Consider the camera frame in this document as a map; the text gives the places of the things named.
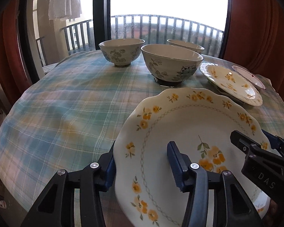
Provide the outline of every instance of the brown curtain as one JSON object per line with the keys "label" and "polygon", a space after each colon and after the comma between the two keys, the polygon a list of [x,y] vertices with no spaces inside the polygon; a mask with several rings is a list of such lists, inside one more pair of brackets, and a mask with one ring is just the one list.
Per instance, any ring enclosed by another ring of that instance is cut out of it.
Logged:
{"label": "brown curtain", "polygon": [[0,84],[11,105],[31,86],[18,43],[18,3],[19,0],[11,0],[0,16]]}
{"label": "brown curtain", "polygon": [[276,0],[232,0],[224,59],[269,78],[284,100],[284,11]]}

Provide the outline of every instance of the plaid tablecloth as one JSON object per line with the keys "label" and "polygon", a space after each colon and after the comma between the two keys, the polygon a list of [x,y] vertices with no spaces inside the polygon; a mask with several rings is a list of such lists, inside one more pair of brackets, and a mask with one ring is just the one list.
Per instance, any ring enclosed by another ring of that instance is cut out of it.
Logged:
{"label": "plaid tablecloth", "polygon": [[[214,57],[204,61],[231,67]],[[269,81],[261,90],[263,105],[243,107],[262,129],[284,137],[284,102]],[[197,72],[182,86],[207,88]],[[31,86],[15,103],[0,128],[0,178],[28,211],[45,185],[64,168],[81,170],[98,160],[139,102],[165,87],[155,83],[142,55],[130,67],[117,68],[100,51],[74,54]],[[78,192],[75,220],[80,225]],[[117,204],[114,187],[101,194],[106,224],[131,226]]]}

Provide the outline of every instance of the silver screw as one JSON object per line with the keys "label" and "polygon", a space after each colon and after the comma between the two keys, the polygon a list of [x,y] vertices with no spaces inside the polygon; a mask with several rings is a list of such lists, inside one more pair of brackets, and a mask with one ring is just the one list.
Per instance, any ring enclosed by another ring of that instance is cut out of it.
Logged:
{"label": "silver screw", "polygon": [[231,171],[225,170],[225,171],[223,172],[223,174],[224,174],[225,176],[230,176],[232,173],[231,173]]}
{"label": "silver screw", "polygon": [[97,168],[99,164],[97,162],[91,163],[91,168]]}
{"label": "silver screw", "polygon": [[190,164],[190,167],[191,167],[192,169],[198,169],[200,166],[199,166],[197,163],[191,163],[191,164]]}
{"label": "silver screw", "polygon": [[65,174],[65,170],[64,169],[60,169],[59,171],[57,171],[57,174],[59,176],[61,176],[61,175]]}

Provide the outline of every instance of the white cloth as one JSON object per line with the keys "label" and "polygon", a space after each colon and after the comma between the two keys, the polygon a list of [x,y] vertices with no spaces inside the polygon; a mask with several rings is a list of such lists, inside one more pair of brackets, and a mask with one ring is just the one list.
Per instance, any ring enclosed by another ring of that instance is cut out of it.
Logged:
{"label": "white cloth", "polygon": [[81,13],[80,0],[49,0],[49,19],[76,19]]}

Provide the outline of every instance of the white plate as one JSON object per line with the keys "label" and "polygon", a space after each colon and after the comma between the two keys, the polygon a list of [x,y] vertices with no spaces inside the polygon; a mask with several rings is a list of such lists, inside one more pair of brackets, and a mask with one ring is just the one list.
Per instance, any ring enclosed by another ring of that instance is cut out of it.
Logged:
{"label": "white plate", "polygon": [[201,63],[200,71],[207,79],[235,98],[252,106],[263,104],[258,90],[238,73],[213,63]]}
{"label": "white plate", "polygon": [[[167,159],[169,141],[175,141],[181,153],[207,170],[232,171],[263,217],[269,198],[242,175],[245,155],[230,143],[233,130],[271,151],[258,122],[228,97],[207,89],[178,88],[144,99],[124,123],[114,145],[116,197],[132,224],[182,224],[188,193],[176,187]],[[212,226],[212,218],[210,191],[207,226]]]}
{"label": "white plate", "polygon": [[241,68],[239,66],[233,65],[232,68],[237,71],[239,74],[241,74],[244,78],[252,82],[253,84],[257,85],[261,89],[266,89],[265,85],[261,82],[260,79],[258,79],[254,74],[251,72],[245,70],[244,68]]}

